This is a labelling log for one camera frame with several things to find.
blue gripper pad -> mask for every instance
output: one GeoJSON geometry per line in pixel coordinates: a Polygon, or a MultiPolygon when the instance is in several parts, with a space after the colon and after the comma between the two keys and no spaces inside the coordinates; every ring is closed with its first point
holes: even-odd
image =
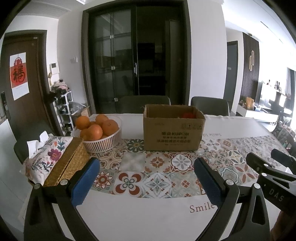
{"type": "Polygon", "coordinates": [[[210,202],[219,208],[224,201],[222,190],[204,165],[207,165],[207,163],[202,163],[200,158],[197,158],[194,161],[195,175],[202,184],[202,187],[204,188],[210,202]]]}
{"type": "Polygon", "coordinates": [[[71,191],[71,203],[74,207],[81,205],[88,194],[91,186],[100,172],[100,161],[93,159],[85,172],[81,175],[78,182],[71,191]]]}

dining table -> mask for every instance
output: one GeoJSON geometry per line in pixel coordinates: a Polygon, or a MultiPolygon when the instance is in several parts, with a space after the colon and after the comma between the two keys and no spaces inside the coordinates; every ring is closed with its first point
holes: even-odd
{"type": "MultiPolygon", "coordinates": [[[[198,157],[237,185],[257,180],[246,164],[250,152],[286,171],[271,150],[287,151],[253,118],[205,115],[199,148],[177,152],[145,150],[142,114],[114,115],[122,121],[122,140],[111,150],[90,153],[100,160],[100,171],[77,206],[100,241],[196,240],[217,211],[194,173],[198,157]]],[[[221,239],[230,234],[240,206],[221,239]]],[[[280,210],[267,200],[266,206],[271,229],[280,210]]],[[[74,240],[57,204],[53,207],[65,236],[74,240]]]]}

white plastic basket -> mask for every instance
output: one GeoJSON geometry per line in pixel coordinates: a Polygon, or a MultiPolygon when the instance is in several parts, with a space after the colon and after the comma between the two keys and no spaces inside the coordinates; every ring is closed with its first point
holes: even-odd
{"type": "MultiPolygon", "coordinates": [[[[95,121],[97,115],[93,115],[89,118],[90,121],[95,121]]],[[[83,141],[86,150],[90,153],[99,153],[103,151],[110,150],[116,144],[121,141],[121,119],[114,115],[106,115],[109,119],[115,120],[119,126],[119,130],[116,131],[113,135],[108,136],[104,139],[97,140],[97,141],[83,141]]],[[[76,127],[71,133],[72,137],[80,137],[81,130],[77,129],[76,127]]]]}

white tablecloth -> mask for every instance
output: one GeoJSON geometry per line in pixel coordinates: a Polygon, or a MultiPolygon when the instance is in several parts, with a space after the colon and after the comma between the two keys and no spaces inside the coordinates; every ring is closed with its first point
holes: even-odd
{"type": "MultiPolygon", "coordinates": [[[[123,138],[143,139],[143,115],[118,114],[123,123],[123,138]]],[[[266,136],[270,133],[254,119],[245,117],[206,116],[204,138],[240,138],[266,136]]],[[[111,195],[90,190],[77,209],[100,241],[195,240],[212,218],[217,207],[211,207],[206,195],[171,199],[146,199],[111,195]],[[192,211],[202,206],[203,211],[192,211]]],[[[266,201],[270,228],[279,209],[266,201]]],[[[57,205],[53,205],[60,225],[70,234],[57,205]]],[[[221,239],[232,229],[240,208],[237,204],[221,239]]]]}

gray chair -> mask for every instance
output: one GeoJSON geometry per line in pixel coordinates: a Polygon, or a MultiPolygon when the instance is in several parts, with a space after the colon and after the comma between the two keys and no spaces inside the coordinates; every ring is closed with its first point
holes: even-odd
{"type": "Polygon", "coordinates": [[[53,135],[55,135],[55,133],[47,123],[45,123],[44,121],[40,121],[37,123],[32,123],[17,139],[13,150],[21,164],[23,164],[23,162],[29,156],[27,141],[40,140],[39,136],[43,131],[46,131],[48,134],[52,133],[53,135]]]}
{"type": "Polygon", "coordinates": [[[191,105],[205,115],[229,116],[228,102],[224,99],[194,96],[191,99],[191,105]]]}
{"type": "Polygon", "coordinates": [[[119,100],[120,113],[143,114],[146,104],[168,104],[170,98],[161,95],[124,96],[119,100]]]}

